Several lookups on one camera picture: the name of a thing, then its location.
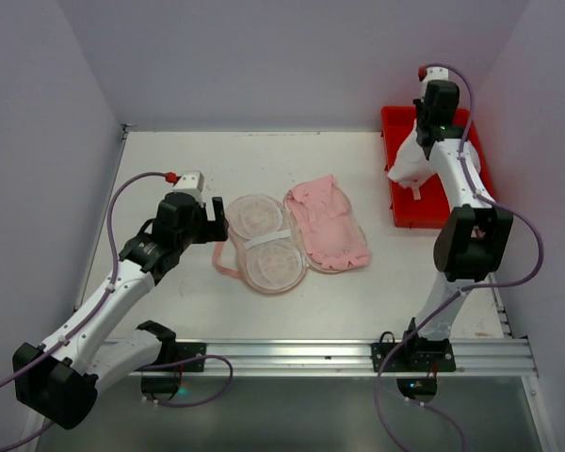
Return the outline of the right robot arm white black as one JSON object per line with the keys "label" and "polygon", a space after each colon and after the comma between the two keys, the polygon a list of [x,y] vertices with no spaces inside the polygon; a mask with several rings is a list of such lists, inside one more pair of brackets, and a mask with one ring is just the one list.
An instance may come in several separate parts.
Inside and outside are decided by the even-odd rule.
{"label": "right robot arm white black", "polygon": [[404,348],[444,354],[471,286],[501,263],[513,215],[480,199],[487,190],[465,149],[468,128],[453,123],[459,86],[447,79],[423,85],[421,97],[414,101],[415,143],[441,180],[450,214],[434,243],[437,277],[425,306],[405,332]]}

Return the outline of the pink bra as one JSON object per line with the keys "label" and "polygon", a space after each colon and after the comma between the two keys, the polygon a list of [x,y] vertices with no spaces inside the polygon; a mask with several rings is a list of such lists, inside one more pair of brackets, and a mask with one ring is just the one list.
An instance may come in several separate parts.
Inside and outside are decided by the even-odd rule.
{"label": "pink bra", "polygon": [[371,251],[363,230],[333,175],[294,186],[284,203],[317,270],[342,273],[370,264]]}

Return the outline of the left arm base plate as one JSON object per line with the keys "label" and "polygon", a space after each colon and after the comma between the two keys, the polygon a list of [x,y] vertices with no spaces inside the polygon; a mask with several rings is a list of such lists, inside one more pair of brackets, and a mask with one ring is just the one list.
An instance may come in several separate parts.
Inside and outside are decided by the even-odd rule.
{"label": "left arm base plate", "polygon": [[196,358],[192,363],[179,364],[177,366],[159,368],[159,371],[165,372],[187,372],[201,373],[204,370],[204,360],[200,356],[204,356],[207,351],[207,344],[204,342],[175,342],[162,346],[157,358],[149,364],[137,368],[137,371],[148,371],[152,366],[165,365],[168,363],[177,363]]}

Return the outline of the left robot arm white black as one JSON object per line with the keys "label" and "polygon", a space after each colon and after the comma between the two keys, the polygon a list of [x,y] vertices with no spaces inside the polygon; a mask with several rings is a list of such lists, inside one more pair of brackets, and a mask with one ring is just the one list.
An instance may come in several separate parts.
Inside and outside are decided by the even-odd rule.
{"label": "left robot arm white black", "polygon": [[65,429],[77,427],[100,393],[129,373],[161,370],[179,358],[174,331],[154,321],[110,349],[103,344],[131,308],[175,268],[194,244],[224,242],[228,221],[223,200],[212,200],[209,219],[203,202],[170,192],[117,254],[110,277],[53,334],[34,347],[22,344],[12,358],[15,395],[32,410]]}

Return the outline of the floral mesh laundry bag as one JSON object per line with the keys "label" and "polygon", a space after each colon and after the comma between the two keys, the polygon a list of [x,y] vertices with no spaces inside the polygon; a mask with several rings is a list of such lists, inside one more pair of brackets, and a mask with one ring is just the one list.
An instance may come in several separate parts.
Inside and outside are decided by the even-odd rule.
{"label": "floral mesh laundry bag", "polygon": [[224,244],[218,242],[212,264],[220,274],[242,280],[253,290],[269,296],[293,289],[309,269],[338,274],[319,271],[311,264],[284,199],[279,202],[266,195],[252,194],[226,207],[235,267],[221,263]]}

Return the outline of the white bra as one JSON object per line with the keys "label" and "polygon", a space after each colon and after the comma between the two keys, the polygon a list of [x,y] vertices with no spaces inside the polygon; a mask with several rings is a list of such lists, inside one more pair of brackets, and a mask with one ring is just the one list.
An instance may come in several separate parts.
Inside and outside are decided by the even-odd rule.
{"label": "white bra", "polygon": [[482,207],[476,195],[486,194],[487,190],[479,175],[480,160],[472,143],[466,141],[461,147],[460,138],[438,141],[426,158],[416,139],[414,125],[400,145],[387,177],[408,189],[410,198],[421,201],[424,198],[421,186],[437,175],[450,209],[463,205]]}

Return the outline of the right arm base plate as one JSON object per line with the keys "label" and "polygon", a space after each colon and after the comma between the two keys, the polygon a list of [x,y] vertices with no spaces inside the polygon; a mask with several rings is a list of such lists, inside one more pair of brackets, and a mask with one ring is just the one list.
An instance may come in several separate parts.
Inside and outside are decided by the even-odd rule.
{"label": "right arm base plate", "polygon": [[383,333],[377,342],[370,344],[373,370],[378,372],[382,363],[385,373],[431,373],[454,372],[457,369],[454,351],[448,339],[432,341],[414,336],[407,345],[392,354],[396,346],[395,337],[392,341],[383,341]]}

